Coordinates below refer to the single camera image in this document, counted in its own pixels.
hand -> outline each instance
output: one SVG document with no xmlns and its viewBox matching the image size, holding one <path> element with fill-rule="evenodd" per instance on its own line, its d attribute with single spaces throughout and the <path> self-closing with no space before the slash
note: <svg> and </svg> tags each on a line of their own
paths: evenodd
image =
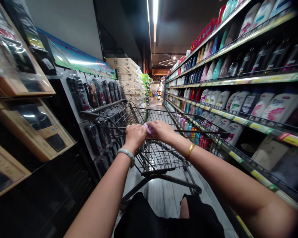
<svg viewBox="0 0 298 238">
<path fill-rule="evenodd" d="M 152 126 L 156 131 L 155 134 L 148 136 L 149 138 L 158 139 L 161 142 L 168 144 L 174 138 L 174 136 L 177 135 L 172 126 L 168 123 L 165 123 L 164 121 L 156 120 L 153 122 L 147 122 L 147 124 Z"/>
<path fill-rule="evenodd" d="M 145 141 L 147 130 L 140 124 L 132 124 L 126 127 L 126 141 L 123 149 L 128 150 L 133 155 Z"/>
</svg>

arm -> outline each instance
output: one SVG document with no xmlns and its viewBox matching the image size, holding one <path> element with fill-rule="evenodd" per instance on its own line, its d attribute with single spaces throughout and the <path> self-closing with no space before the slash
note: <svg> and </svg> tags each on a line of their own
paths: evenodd
<svg viewBox="0 0 298 238">
<path fill-rule="evenodd" d="M 146 137 L 146 129 L 140 124 L 127 126 L 126 142 L 122 147 L 133 155 Z M 123 197 L 131 159 L 119 153 L 114 162 L 92 192 L 64 238 L 111 237 Z"/>
<path fill-rule="evenodd" d="M 192 142 L 176 134 L 165 122 L 149 123 L 155 138 L 186 156 Z M 195 146 L 187 160 L 242 217 L 258 237 L 289 237 L 298 214 L 272 191 L 212 153 Z"/>
</svg>

cart wheel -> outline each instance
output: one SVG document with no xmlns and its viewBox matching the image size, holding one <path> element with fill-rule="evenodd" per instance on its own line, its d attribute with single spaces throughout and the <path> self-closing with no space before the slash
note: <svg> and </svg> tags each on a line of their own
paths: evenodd
<svg viewBox="0 0 298 238">
<path fill-rule="evenodd" d="M 124 212 L 124 211 L 127 209 L 128 205 L 129 205 L 129 203 L 130 203 L 130 201 L 131 201 L 131 199 L 128 199 L 124 204 L 121 204 L 119 210 L 120 210 L 121 212 Z"/>
</svg>

shopping cart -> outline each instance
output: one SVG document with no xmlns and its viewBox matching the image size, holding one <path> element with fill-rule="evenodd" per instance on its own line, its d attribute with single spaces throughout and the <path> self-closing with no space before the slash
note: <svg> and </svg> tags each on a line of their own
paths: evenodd
<svg viewBox="0 0 298 238">
<path fill-rule="evenodd" d="M 176 133 L 215 155 L 218 155 L 223 140 L 229 136 L 227 131 L 199 115 L 139 108 L 124 99 L 91 111 L 80 112 L 81 118 L 102 127 L 106 135 L 110 139 L 117 140 L 120 146 L 123 146 L 125 141 L 126 126 L 133 123 L 144 124 L 146 115 L 148 121 L 164 120 L 173 127 Z M 202 193 L 201 188 L 195 184 L 190 170 L 187 169 L 190 164 L 169 145 L 155 139 L 146 139 L 137 151 L 135 158 L 135 167 L 144 176 L 144 179 L 123 197 L 122 205 L 154 178 L 161 178 L 186 186 L 195 195 Z M 166 175 L 168 171 L 177 168 L 184 168 L 192 182 Z"/>
</svg>

black skirt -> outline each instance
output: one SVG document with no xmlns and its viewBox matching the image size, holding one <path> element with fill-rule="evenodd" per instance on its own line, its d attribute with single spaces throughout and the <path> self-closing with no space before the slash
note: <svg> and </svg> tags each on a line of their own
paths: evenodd
<svg viewBox="0 0 298 238">
<path fill-rule="evenodd" d="M 189 219 L 158 217 L 143 194 L 135 194 L 115 229 L 114 238 L 225 237 L 210 205 L 192 195 L 183 197 L 187 199 Z"/>
</svg>

